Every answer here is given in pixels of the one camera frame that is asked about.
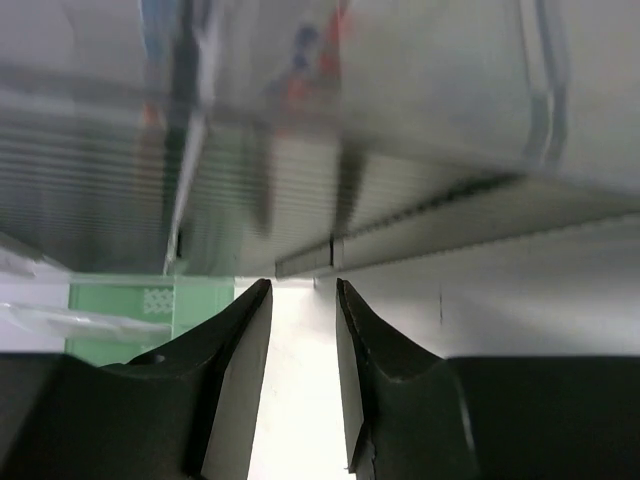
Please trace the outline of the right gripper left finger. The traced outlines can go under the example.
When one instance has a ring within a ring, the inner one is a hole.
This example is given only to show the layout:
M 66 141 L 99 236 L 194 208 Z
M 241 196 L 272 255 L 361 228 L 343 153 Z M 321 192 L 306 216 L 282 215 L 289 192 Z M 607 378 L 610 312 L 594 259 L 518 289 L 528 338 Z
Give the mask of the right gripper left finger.
M 5 479 L 241 479 L 266 363 L 272 285 L 125 364 L 1 357 Z

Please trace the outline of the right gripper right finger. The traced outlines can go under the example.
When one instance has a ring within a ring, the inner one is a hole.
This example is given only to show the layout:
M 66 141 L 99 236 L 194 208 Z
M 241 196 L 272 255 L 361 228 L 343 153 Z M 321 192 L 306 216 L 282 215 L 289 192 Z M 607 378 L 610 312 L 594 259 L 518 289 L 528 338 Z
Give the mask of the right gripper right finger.
M 634 356 L 442 358 L 336 283 L 348 470 L 359 479 L 635 479 Z

